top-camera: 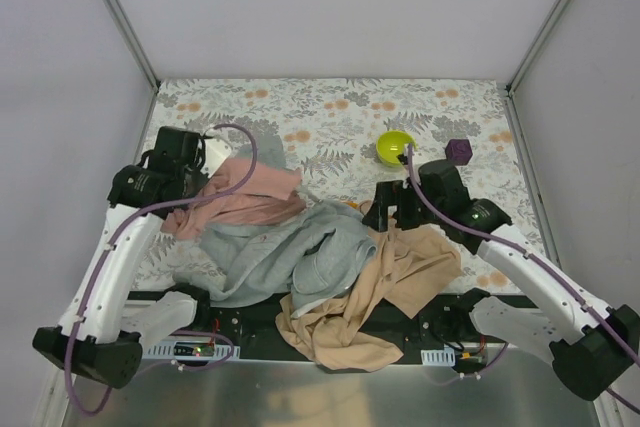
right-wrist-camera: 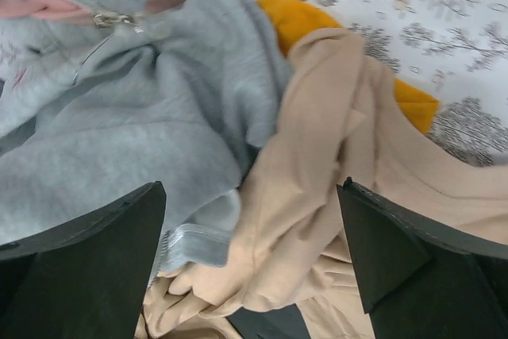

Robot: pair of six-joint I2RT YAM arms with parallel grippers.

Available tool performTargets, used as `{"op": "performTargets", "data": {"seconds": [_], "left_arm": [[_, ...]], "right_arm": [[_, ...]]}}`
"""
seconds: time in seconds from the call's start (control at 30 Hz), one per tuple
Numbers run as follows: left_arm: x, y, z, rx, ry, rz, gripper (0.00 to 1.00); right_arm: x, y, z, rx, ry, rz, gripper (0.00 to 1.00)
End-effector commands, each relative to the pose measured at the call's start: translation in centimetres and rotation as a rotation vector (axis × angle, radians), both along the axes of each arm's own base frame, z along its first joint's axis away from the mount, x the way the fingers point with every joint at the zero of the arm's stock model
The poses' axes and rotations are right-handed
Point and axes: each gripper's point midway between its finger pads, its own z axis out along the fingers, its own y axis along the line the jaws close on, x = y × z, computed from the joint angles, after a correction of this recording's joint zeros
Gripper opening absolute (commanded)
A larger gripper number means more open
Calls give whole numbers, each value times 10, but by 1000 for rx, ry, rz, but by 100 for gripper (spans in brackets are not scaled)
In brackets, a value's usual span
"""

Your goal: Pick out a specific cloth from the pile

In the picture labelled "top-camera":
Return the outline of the pink cloth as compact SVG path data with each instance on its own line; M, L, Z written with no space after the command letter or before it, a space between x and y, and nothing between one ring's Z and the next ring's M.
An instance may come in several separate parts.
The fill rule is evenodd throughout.
M306 208L297 188L298 170L289 171L257 163L251 178L228 196L177 208L161 231L178 240L192 240L213 223L269 226L287 221Z

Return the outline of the grey sweatshirt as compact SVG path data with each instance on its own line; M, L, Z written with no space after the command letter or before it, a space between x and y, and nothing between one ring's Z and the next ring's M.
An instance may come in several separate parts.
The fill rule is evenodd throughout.
M233 187L256 164L287 168L282 141L277 136L258 141L258 161L243 146L227 159L201 190L208 196ZM291 294L294 310L305 313L322 302L345 295L376 246L354 208L322 200L276 225L213 223L192 239L199 243L225 279L218 284L202 272L178 270L173 278L209 292L213 305L245 307L275 293Z

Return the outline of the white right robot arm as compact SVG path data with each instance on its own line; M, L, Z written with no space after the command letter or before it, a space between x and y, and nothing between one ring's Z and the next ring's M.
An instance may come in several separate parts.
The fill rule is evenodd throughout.
M439 226L453 242L490 264L539 309L534 315L478 289L467 293L476 332L550 365L573 394L592 401L639 362L639 316L611 307L535 253L510 216L473 198L447 160L410 168L407 180L379 182L363 222L377 232Z

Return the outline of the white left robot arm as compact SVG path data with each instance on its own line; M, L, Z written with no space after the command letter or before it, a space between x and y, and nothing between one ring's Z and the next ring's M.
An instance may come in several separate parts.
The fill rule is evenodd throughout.
M58 323L38 328L32 341L56 367L120 389L147 350L175 331L205 324L209 293L186 283L131 317L123 311L164 220L207 181L206 142L199 133L163 127L140 162L114 176L103 233L83 281Z

